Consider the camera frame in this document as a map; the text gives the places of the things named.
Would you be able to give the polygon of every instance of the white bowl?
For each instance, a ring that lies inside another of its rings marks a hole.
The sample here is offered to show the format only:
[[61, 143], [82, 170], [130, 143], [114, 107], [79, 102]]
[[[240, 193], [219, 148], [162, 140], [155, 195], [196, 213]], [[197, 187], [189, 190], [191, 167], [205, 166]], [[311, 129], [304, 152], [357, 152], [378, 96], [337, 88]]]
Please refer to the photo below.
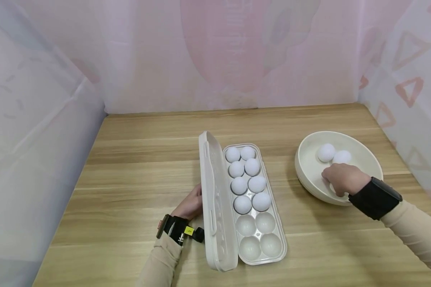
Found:
[[351, 136], [334, 131], [319, 131], [303, 139], [295, 154], [297, 177], [303, 187], [313, 196], [335, 205], [351, 205], [348, 197], [338, 197], [331, 190], [329, 182], [321, 176], [322, 171], [332, 164], [331, 161], [323, 163], [318, 159], [318, 150], [325, 143], [332, 144], [336, 151], [349, 151], [352, 155], [349, 165], [357, 166], [368, 175], [383, 180], [380, 163], [365, 145]]

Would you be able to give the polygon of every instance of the hand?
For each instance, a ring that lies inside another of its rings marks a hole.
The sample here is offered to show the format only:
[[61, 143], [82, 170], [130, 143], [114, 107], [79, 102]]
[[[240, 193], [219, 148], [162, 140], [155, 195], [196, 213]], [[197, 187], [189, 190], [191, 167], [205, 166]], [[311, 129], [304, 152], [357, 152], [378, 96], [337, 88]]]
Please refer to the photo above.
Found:
[[330, 181], [339, 197], [344, 196], [345, 193], [355, 195], [372, 180], [369, 175], [354, 165], [345, 163], [334, 163], [326, 168], [321, 175]]
[[203, 197], [201, 196], [201, 183], [185, 197], [184, 200], [174, 209], [171, 216], [178, 216], [190, 221], [197, 215], [203, 213]]

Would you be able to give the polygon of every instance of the yellow label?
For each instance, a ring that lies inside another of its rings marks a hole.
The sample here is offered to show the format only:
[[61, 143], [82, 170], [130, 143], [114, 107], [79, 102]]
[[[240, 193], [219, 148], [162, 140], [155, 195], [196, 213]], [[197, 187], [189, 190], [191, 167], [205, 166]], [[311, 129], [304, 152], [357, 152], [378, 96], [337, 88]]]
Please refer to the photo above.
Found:
[[192, 227], [187, 226], [187, 227], [185, 227], [184, 233], [187, 234], [187, 235], [192, 236], [194, 231], [195, 230]]

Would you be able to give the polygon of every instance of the tabletop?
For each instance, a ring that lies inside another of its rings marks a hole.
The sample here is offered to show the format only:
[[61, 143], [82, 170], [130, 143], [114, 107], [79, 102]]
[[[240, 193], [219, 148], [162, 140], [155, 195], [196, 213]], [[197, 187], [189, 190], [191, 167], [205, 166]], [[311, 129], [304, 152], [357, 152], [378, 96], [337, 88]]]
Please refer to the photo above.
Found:
[[[319, 130], [352, 136], [379, 159], [385, 181], [431, 215], [431, 200], [360, 104], [109, 115], [34, 286], [134, 286], [158, 222], [200, 181], [198, 136], [260, 148], [288, 243], [277, 263], [221, 273], [187, 240], [174, 286], [431, 287], [431, 271], [379, 221], [300, 185], [294, 155]], [[201, 218], [194, 225], [201, 224]]]

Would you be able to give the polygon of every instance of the fabric backdrop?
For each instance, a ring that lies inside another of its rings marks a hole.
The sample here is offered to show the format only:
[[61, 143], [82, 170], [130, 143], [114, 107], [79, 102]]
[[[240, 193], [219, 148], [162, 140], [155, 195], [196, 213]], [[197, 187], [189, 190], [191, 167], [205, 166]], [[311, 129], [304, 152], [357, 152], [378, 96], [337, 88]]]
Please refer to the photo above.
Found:
[[77, 67], [0, 0], [0, 287], [32, 285], [103, 109]]
[[16, 1], [113, 114], [355, 102], [411, 2]]
[[431, 198], [431, 0], [414, 1], [379, 44], [360, 101]]

